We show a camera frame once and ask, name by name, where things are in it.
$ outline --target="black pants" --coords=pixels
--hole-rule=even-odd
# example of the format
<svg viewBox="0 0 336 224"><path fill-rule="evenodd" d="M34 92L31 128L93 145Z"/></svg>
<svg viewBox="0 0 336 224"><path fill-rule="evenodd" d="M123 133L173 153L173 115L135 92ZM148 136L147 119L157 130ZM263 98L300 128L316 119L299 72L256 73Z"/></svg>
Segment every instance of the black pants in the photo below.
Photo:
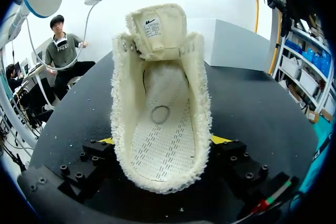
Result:
<svg viewBox="0 0 336 224"><path fill-rule="evenodd" d="M90 68L95 65L94 61L82 61L76 62L71 68L63 71L59 71L56 75L54 92L57 95L59 100L62 100L63 97L68 92L67 86L68 82L77 76L83 76Z"/></svg>

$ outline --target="yellow tape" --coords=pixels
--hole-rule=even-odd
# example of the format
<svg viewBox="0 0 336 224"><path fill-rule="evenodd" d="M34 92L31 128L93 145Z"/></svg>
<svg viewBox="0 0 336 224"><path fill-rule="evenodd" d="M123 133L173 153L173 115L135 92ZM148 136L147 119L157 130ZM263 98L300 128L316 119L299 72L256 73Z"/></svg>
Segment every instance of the yellow tape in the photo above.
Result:
<svg viewBox="0 0 336 224"><path fill-rule="evenodd" d="M114 144L114 141L112 140L111 137L109 137L109 138L105 138L105 139L103 139L103 140L99 140L98 142L106 142L106 143L108 143L108 144Z"/></svg>
<svg viewBox="0 0 336 224"><path fill-rule="evenodd" d="M214 144L223 144L224 142L232 142L232 140L222 138L219 136L212 135L211 141L214 142Z"/></svg>
<svg viewBox="0 0 336 224"><path fill-rule="evenodd" d="M223 144L224 142L232 142L232 140L225 139L219 136L214 136L214 135L211 137L211 141L214 142L214 144ZM98 142L106 142L108 144L114 144L114 141L111 137L105 138L103 140L99 140Z"/></svg>

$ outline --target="black bag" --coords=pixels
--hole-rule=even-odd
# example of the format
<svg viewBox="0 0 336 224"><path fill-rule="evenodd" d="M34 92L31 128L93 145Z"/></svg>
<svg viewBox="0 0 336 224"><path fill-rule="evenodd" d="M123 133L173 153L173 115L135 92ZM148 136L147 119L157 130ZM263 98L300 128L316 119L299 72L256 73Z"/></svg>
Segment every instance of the black bag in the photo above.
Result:
<svg viewBox="0 0 336 224"><path fill-rule="evenodd" d="M281 37L288 35L291 31L292 21L286 3L281 0L267 0L267 5L272 9L278 8L282 12Z"/></svg>

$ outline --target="cream knit fabric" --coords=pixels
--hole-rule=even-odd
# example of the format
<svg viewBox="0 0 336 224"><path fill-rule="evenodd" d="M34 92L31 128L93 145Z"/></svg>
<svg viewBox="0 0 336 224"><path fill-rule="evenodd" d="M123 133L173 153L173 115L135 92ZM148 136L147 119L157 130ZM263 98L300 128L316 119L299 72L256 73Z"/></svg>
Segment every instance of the cream knit fabric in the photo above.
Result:
<svg viewBox="0 0 336 224"><path fill-rule="evenodd" d="M113 41L116 156L137 186L174 193L198 180L208 160L204 40L186 36L186 17L176 4L131 13L127 26L131 35Z"/></svg>

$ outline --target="shoe label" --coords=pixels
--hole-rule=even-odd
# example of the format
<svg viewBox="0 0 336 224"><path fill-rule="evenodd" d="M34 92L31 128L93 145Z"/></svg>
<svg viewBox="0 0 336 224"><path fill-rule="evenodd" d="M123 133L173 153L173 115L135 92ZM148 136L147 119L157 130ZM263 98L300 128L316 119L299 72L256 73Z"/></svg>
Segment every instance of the shoe label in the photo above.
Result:
<svg viewBox="0 0 336 224"><path fill-rule="evenodd" d="M161 35L161 24L159 17L152 16L143 21L143 30L145 31L147 38L153 38Z"/></svg>

